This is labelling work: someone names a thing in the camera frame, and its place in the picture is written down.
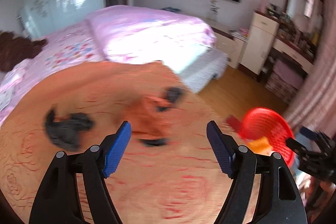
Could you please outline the person's right hand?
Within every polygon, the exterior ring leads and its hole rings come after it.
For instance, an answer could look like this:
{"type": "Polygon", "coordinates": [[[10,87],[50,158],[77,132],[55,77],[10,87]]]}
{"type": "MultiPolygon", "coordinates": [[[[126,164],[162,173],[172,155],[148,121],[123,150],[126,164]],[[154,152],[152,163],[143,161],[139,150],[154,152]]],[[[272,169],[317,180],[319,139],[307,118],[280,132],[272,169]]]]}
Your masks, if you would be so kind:
{"type": "Polygon", "coordinates": [[[334,183],[311,178],[309,187],[305,188],[304,190],[305,209],[307,211],[321,211],[331,199],[334,191],[334,183]]]}

